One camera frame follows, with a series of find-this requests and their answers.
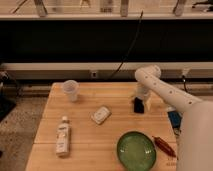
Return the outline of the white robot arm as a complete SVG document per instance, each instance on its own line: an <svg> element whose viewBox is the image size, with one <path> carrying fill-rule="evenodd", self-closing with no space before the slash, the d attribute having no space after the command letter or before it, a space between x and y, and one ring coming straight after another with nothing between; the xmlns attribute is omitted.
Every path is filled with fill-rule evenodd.
<svg viewBox="0 0 213 171"><path fill-rule="evenodd" d="M213 171L213 101L202 100L160 80L157 65L141 67L135 79L182 114L176 171Z"/></svg>

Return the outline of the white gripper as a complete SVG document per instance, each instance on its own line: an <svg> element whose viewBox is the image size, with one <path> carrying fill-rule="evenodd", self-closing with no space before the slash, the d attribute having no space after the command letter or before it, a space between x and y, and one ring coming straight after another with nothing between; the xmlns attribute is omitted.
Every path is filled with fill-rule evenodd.
<svg viewBox="0 0 213 171"><path fill-rule="evenodd" d="M144 101L145 111L149 111L151 109L151 98L149 98L150 97L149 88L147 88L141 83L137 83L136 97L140 100L145 100Z"/></svg>

